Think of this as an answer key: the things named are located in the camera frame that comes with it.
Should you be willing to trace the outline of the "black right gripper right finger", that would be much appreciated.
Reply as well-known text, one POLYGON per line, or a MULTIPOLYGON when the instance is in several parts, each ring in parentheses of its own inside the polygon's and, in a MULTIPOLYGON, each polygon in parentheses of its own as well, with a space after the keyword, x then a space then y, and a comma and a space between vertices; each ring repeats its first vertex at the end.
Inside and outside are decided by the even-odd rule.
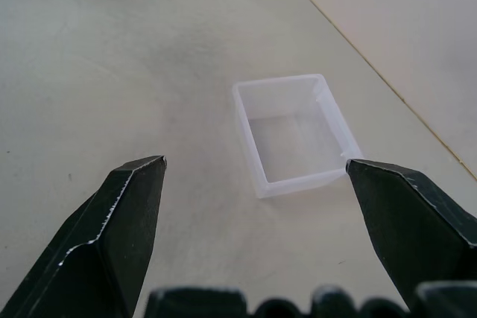
POLYGON ((476 218, 423 173, 350 159, 377 257, 412 313, 476 312, 476 218))

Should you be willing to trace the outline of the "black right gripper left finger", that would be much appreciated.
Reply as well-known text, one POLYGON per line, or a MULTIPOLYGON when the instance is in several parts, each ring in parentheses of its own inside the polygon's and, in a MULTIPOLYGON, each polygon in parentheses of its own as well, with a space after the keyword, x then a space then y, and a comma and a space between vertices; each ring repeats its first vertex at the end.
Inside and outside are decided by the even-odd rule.
POLYGON ((131 317, 151 260, 167 162, 111 171, 58 229, 2 317, 131 317))

